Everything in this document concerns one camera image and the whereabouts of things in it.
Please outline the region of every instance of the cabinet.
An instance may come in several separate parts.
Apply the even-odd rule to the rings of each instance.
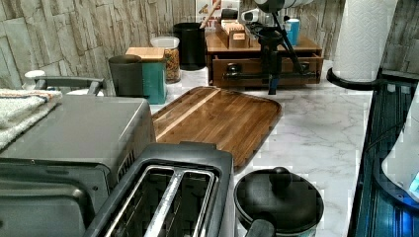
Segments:
[[[260,63],[260,44],[253,41],[249,47],[228,48],[225,40],[216,33],[207,34],[207,67],[209,69],[209,84],[220,87],[264,87],[267,86],[261,79],[238,79],[227,80],[224,73],[229,63],[238,63],[242,66],[243,73],[261,72]],[[308,64],[309,72],[314,74],[310,77],[299,75],[281,78],[281,86],[297,86],[305,84],[318,84],[320,82],[320,73],[323,66],[322,48],[316,45],[310,39],[301,36],[298,44],[293,47],[298,60]],[[293,72],[293,62],[288,57],[287,51],[279,45],[278,51],[284,55],[282,73]]]

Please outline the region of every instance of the backsplash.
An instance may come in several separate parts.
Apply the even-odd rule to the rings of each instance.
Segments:
[[[0,88],[27,71],[110,79],[108,59],[194,21],[195,0],[0,0]]]
[[[333,60],[345,0],[313,1],[289,14]],[[255,7],[242,0],[242,9]],[[195,0],[0,0],[0,88],[20,88],[27,71],[110,79],[108,59],[193,22]],[[419,74],[419,3],[398,1],[384,69]]]

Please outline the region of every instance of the wooden lid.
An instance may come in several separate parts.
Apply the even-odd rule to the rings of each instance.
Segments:
[[[163,61],[164,47],[130,47],[126,54],[137,55],[142,61]]]

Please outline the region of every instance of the wooden cutting board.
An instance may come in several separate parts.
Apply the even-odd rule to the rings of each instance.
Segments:
[[[247,164],[279,120],[275,101],[214,87],[198,87],[153,116],[157,142],[214,143],[233,155],[234,167]]]

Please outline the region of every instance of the kitchen counter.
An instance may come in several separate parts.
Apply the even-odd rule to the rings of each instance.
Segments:
[[[346,236],[373,92],[351,91],[325,79],[332,66],[324,61],[320,84],[246,94],[279,102],[283,115],[249,164],[235,174],[284,166],[303,176],[320,191],[324,214],[316,236]],[[197,86],[208,84],[207,69],[182,71],[182,79],[168,85],[166,105]],[[163,106],[151,106],[153,113]],[[239,226],[239,236],[245,230]]]

